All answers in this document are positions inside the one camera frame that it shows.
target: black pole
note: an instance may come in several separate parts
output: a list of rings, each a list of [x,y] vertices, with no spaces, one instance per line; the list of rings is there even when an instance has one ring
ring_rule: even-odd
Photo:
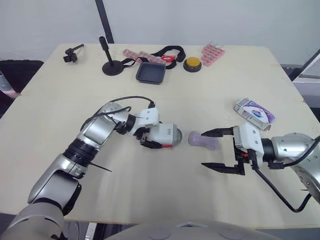
[[[109,44],[114,44],[114,37],[112,36],[111,28],[109,25],[105,5],[103,0],[95,0],[96,7],[98,8],[101,23],[104,29],[105,38]]]

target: white table surface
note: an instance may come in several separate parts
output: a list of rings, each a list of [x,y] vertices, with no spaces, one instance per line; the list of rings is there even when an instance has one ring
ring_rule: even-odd
[[[183,132],[174,149],[148,149],[135,137],[116,132],[94,162],[112,172],[90,167],[80,180],[82,192],[67,219],[91,222],[143,223],[159,219],[203,219],[245,227],[320,227],[314,199],[301,213],[291,212],[250,166],[246,175],[210,170],[200,163],[236,164],[232,138],[219,140],[218,150],[190,146],[190,131],[204,132],[245,122],[234,104],[249,97],[270,110],[276,121],[263,137],[300,132],[320,134],[320,124],[275,57],[265,47],[224,46],[225,54],[210,67],[189,73],[178,63],[161,85],[139,83],[139,64],[117,76],[106,76],[107,57],[98,44],[86,44],[77,63],[64,63],[62,44],[0,120],[0,212],[16,214],[55,157],[76,137],[80,126],[100,106],[123,96],[152,98],[160,120]],[[111,55],[123,60],[125,48],[149,53],[160,45],[112,44]],[[183,46],[187,57],[201,57],[202,46]],[[125,100],[139,112],[148,103]],[[306,192],[295,173],[262,171],[295,207]]]

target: white robot part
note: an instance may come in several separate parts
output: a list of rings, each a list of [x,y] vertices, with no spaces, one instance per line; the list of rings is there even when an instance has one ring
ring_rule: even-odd
[[[258,166],[262,166],[265,152],[259,130],[246,122],[240,126],[235,126],[233,128],[233,134],[235,146],[244,152],[248,149],[254,150],[257,164]]]
[[[172,123],[160,123],[150,129],[150,132],[146,135],[149,141],[155,141],[162,145],[175,146],[182,140],[182,133],[175,124]]]
[[[108,240],[280,240],[244,227],[207,220],[168,220],[131,227]]]
[[[151,128],[159,124],[159,110],[156,107],[142,110],[135,116],[133,128],[127,133],[133,135],[139,128]]]

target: strap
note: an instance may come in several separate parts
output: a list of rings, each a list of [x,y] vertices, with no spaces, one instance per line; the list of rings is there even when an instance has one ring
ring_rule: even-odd
[[[176,56],[176,59],[174,59],[171,64],[167,65],[165,67],[165,69],[173,69],[177,65],[177,61],[179,63],[181,63],[186,58],[186,53],[185,53],[184,49],[181,46],[177,46],[177,45],[165,46],[160,51],[152,53],[151,55],[153,55],[155,57],[162,57],[166,52],[168,52],[170,50],[178,50],[179,53]]]
[[[138,59],[141,59],[142,62],[149,62],[147,58],[142,57],[142,56],[138,56],[136,59],[126,58],[125,60],[121,61],[121,63],[123,64],[123,68],[125,69],[125,68],[133,66],[137,62]]]

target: white and purple box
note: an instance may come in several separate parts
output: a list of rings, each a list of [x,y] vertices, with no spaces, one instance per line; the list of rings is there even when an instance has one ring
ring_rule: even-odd
[[[243,98],[238,101],[234,110],[263,131],[269,130],[271,123],[276,119],[271,112],[249,98]]]

